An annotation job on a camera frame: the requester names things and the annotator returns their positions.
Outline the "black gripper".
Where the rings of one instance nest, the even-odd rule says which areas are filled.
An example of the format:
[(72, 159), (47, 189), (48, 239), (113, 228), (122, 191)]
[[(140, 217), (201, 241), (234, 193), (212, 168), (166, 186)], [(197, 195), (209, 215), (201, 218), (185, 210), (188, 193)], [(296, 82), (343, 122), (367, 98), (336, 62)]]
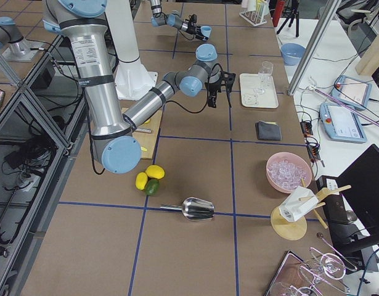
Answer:
[(201, 28), (197, 25), (197, 21), (194, 18), (186, 20), (185, 23), (187, 25), (187, 33), (194, 35), (198, 40), (208, 41), (209, 37), (202, 34)]
[(221, 92), (221, 88), (225, 87), (226, 98), (228, 106), (232, 107), (230, 94), (232, 92), (232, 87), (235, 82), (236, 74), (225, 72), (224, 70), (219, 71), (219, 77), (216, 81), (208, 84), (208, 97), (207, 105), (208, 107), (216, 107), (216, 102), (218, 98), (218, 93)]

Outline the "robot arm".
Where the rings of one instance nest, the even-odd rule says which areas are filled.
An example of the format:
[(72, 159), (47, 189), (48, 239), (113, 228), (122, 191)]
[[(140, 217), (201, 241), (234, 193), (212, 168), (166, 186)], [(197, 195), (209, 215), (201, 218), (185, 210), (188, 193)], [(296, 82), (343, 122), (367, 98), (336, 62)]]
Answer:
[(199, 25), (196, 14), (189, 15), (185, 19), (181, 18), (180, 13), (176, 10), (172, 10), (169, 14), (165, 14), (162, 9), (161, 1), (159, 0), (150, 0), (150, 8), (152, 11), (151, 23), (154, 27), (168, 25), (177, 29), (180, 33), (190, 35), (190, 40), (209, 40), (211, 27)]
[(200, 45), (195, 62), (155, 83), (141, 64), (133, 17), (127, 1), (44, 1), (45, 29), (70, 40), (86, 96), (90, 151), (109, 172), (131, 171), (141, 159), (132, 132), (182, 92), (207, 91), (214, 106), (221, 91), (230, 93), (235, 75), (225, 72), (212, 44)]

